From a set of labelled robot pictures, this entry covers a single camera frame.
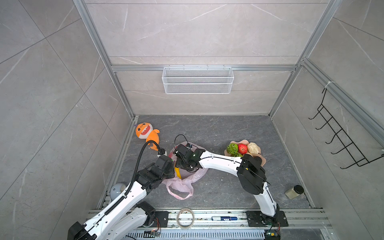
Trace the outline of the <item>green fake custard apple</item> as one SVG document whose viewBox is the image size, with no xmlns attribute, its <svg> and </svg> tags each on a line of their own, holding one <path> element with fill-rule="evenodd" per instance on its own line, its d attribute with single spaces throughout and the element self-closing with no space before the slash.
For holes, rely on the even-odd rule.
<svg viewBox="0 0 384 240">
<path fill-rule="evenodd" d="M 238 145 L 235 143 L 230 143 L 227 146 L 227 153 L 231 156 L 234 156 L 238 153 Z"/>
</svg>

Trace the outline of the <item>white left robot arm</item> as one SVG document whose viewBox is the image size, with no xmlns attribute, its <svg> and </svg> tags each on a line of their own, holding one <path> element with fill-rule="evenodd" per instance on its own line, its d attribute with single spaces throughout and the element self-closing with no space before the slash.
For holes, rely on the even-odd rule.
<svg viewBox="0 0 384 240">
<path fill-rule="evenodd" d="M 117 240 L 126 232 L 151 226 L 156 210 L 142 199 L 163 180 L 175 176 L 174 163 L 165 155 L 136 173 L 134 181 L 105 209 L 84 224 L 74 223 L 68 231 L 69 240 Z"/>
</svg>

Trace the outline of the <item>red fake fruit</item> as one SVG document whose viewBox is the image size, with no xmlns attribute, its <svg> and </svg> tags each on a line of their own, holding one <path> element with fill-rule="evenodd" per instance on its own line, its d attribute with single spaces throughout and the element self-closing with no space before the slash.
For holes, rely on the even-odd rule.
<svg viewBox="0 0 384 240">
<path fill-rule="evenodd" d="M 248 152 L 248 147 L 245 144 L 238 144 L 238 152 L 241 155 L 245 155 Z"/>
</svg>

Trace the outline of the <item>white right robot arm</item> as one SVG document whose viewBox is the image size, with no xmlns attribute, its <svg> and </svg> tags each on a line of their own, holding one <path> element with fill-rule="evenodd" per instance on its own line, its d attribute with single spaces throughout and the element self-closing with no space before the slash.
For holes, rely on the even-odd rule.
<svg viewBox="0 0 384 240">
<path fill-rule="evenodd" d="M 249 154 L 223 156 L 199 148 L 192 150 L 182 144 L 173 150 L 173 154 L 177 157 L 176 166 L 186 171 L 214 169 L 238 177 L 243 189 L 255 197 L 262 216 L 271 220 L 277 218 L 280 208 L 269 191 L 262 158 Z"/>
</svg>

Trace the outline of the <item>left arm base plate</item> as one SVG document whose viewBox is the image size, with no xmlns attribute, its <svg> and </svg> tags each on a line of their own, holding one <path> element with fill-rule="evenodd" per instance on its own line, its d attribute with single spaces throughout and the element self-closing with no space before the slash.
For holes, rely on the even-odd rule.
<svg viewBox="0 0 384 240">
<path fill-rule="evenodd" d="M 166 228 L 169 221 L 168 211 L 156 211 L 151 213 L 146 221 L 146 226 L 150 228 L 157 228 L 160 225 L 160 228 Z"/>
</svg>

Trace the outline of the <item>pink plastic bag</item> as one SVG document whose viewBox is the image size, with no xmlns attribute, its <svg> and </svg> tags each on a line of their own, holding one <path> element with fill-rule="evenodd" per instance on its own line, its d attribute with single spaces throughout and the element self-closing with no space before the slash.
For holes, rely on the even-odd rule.
<svg viewBox="0 0 384 240">
<path fill-rule="evenodd" d="M 177 160 L 177 157 L 174 155 L 175 149 L 176 147 L 173 147 L 171 152 L 168 154 L 168 157 L 174 161 L 174 170 Z M 183 178 L 182 180 L 180 180 L 175 173 L 175 177 L 173 179 L 163 180 L 162 184 L 166 186 L 166 189 L 171 196 L 178 200 L 186 200 L 193 196 L 193 184 L 202 179 L 206 175 L 207 171 L 208 169 L 198 169 L 194 173 L 189 173 L 180 169 L 180 173 Z"/>
</svg>

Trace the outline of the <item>pink scalloped plastic bowl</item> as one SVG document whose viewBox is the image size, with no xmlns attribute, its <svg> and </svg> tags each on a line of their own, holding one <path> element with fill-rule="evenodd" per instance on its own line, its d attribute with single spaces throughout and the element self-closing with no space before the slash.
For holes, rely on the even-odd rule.
<svg viewBox="0 0 384 240">
<path fill-rule="evenodd" d="M 262 167 L 267 162 L 261 155 L 261 148 L 256 143 L 249 142 L 248 140 L 242 140 L 240 142 L 231 141 L 225 150 L 225 156 L 229 157 L 242 157 L 245 154 L 251 155 L 255 159 L 260 158 L 262 160 Z"/>
</svg>

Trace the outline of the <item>yellow fake banana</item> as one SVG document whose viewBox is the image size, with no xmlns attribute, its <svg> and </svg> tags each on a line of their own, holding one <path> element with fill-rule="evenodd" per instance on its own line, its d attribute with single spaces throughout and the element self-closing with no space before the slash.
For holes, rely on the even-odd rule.
<svg viewBox="0 0 384 240">
<path fill-rule="evenodd" d="M 179 169 L 179 168 L 176 168 L 176 167 L 175 167 L 175 173 L 176 173 L 176 176 L 177 176 L 180 180 L 183 179 L 182 176 L 181 176 L 181 173 L 180 173 L 180 169 Z"/>
</svg>

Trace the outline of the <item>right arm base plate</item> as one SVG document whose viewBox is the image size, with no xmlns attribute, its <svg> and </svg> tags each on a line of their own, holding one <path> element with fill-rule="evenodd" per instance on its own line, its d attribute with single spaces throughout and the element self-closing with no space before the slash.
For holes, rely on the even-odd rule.
<svg viewBox="0 0 384 240">
<path fill-rule="evenodd" d="M 278 211 L 273 217 L 263 214 L 261 211 L 246 211 L 246 219 L 249 227 L 288 227 L 288 221 L 283 211 Z"/>
</svg>

